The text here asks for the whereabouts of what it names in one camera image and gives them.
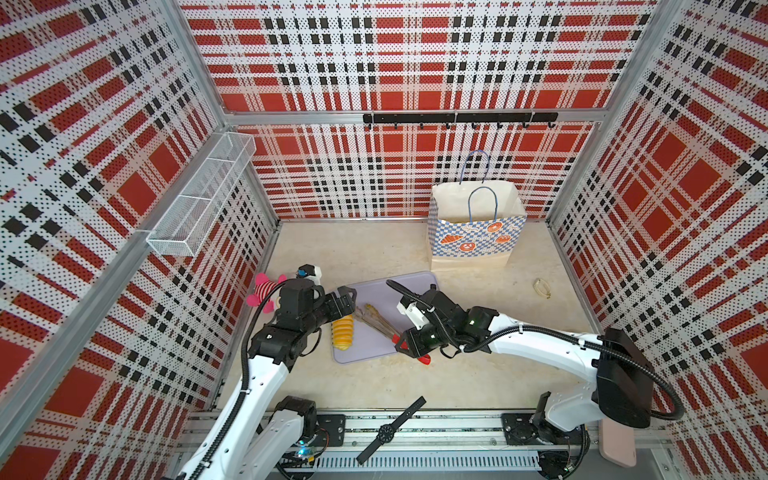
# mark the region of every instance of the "stuffed toy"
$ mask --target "stuffed toy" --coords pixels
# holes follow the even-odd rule
[[[270,292],[280,282],[284,282],[287,280],[287,276],[280,275],[277,278],[277,282],[273,282],[270,280],[270,278],[265,275],[264,273],[257,273],[256,274],[256,291],[253,292],[253,295],[249,295],[246,299],[246,303],[250,306],[259,306],[261,304],[261,300]],[[272,313],[275,311],[275,303],[270,299],[269,302],[266,303],[262,313]]]

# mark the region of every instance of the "red handle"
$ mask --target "red handle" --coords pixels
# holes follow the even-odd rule
[[[400,341],[400,337],[397,335],[392,335],[392,343],[397,343]],[[402,343],[402,349],[407,350],[408,349],[408,343],[403,342]],[[429,354],[420,356],[419,361],[423,363],[424,365],[429,365],[429,363],[432,361],[432,357],[429,356]]]

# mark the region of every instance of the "rubber band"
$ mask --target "rubber band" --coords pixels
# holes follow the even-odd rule
[[[539,296],[543,296],[546,299],[552,297],[552,289],[549,287],[549,283],[543,278],[537,278],[536,281],[533,282],[533,290],[538,293]]]

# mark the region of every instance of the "perforated wall panel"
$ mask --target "perforated wall panel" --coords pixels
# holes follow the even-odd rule
[[[768,6],[708,4],[684,4],[556,228],[601,324],[687,404],[689,473],[765,478]]]
[[[656,2],[180,0],[231,111],[606,105]]]
[[[253,160],[281,218],[426,216],[432,185],[511,180],[531,219],[546,217],[591,124],[301,125],[241,127],[256,138]]]
[[[0,398],[212,130],[154,2],[0,7]]]
[[[266,225],[240,181],[201,254],[151,254],[0,478],[164,474],[187,413],[202,409],[216,391],[214,379],[269,235]]]

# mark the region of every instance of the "beige floor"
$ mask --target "beige floor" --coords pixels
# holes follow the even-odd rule
[[[426,223],[285,223],[267,274],[277,278],[304,263],[319,265],[323,286],[330,291],[428,270],[425,232]],[[487,306],[525,322],[591,331],[543,223],[525,225],[505,268],[453,270],[436,276],[440,290],[465,309]],[[533,290],[539,277],[551,286],[548,300]],[[264,321],[260,319],[257,329]],[[577,382],[554,367],[480,352],[450,360],[434,352],[429,366],[402,355],[340,365],[331,356],[329,327],[323,327],[317,350],[296,362],[270,408],[286,395],[312,399],[318,408],[330,409],[402,409],[421,395],[430,409],[532,408],[543,392]],[[239,384],[240,373],[240,363],[234,362],[220,406]]]

